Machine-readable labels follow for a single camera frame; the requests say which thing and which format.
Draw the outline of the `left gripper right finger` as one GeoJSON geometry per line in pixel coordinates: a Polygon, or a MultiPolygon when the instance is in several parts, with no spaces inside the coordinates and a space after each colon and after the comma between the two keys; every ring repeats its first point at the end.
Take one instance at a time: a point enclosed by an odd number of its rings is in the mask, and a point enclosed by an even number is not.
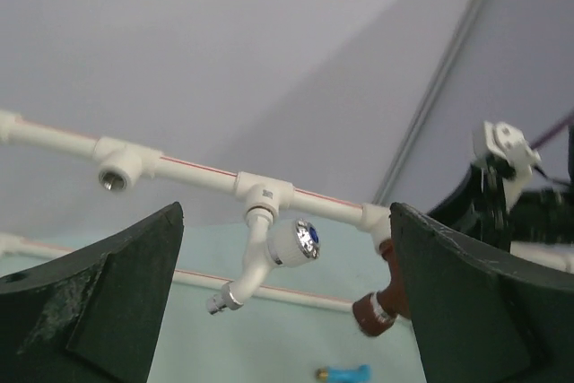
{"type": "Polygon", "coordinates": [[[429,382],[573,380],[573,276],[391,206],[396,256],[429,382]]]}

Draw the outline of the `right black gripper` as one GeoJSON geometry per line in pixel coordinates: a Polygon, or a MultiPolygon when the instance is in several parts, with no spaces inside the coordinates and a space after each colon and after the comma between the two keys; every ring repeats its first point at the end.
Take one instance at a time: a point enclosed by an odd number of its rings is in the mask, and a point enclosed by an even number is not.
{"type": "Polygon", "coordinates": [[[472,164],[457,188],[428,212],[430,218],[492,247],[510,250],[511,228],[503,181],[516,170],[499,156],[472,164]]]}

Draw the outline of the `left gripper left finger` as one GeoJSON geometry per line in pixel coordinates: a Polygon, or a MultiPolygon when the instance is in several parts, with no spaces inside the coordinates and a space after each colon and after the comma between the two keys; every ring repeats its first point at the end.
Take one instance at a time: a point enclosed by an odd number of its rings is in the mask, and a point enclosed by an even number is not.
{"type": "Polygon", "coordinates": [[[178,202],[1,279],[1,380],[145,382],[184,232],[178,202]]]}

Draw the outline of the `white water faucet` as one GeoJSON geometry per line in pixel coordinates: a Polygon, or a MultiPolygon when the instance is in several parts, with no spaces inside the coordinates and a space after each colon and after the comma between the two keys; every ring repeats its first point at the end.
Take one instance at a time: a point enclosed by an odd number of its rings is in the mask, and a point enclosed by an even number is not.
{"type": "Polygon", "coordinates": [[[273,270],[298,267],[319,258],[321,243],[311,222],[295,219],[275,228],[273,221],[271,212],[263,207],[247,212],[248,244],[242,259],[241,275],[225,283],[206,302],[209,314],[243,307],[273,270]]]}

